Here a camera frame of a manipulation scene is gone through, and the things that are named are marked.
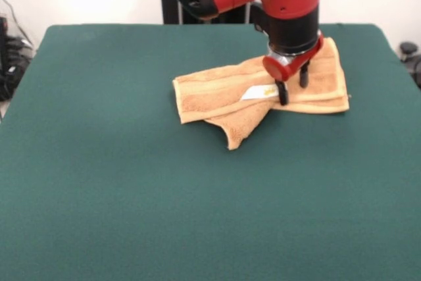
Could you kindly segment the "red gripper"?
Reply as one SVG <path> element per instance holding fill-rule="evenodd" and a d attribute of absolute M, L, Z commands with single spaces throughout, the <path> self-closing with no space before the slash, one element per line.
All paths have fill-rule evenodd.
<path fill-rule="evenodd" d="M 270 47 L 268 53 L 263 57 L 262 64 L 269 73 L 278 89 L 278 98 L 281 106 L 289 103 L 289 93 L 285 82 L 299 72 L 299 85 L 306 88 L 309 84 L 309 65 L 310 60 L 321 50 L 324 42 L 324 36 L 318 35 L 316 44 L 308 51 L 294 54 L 281 54 L 273 51 Z"/>

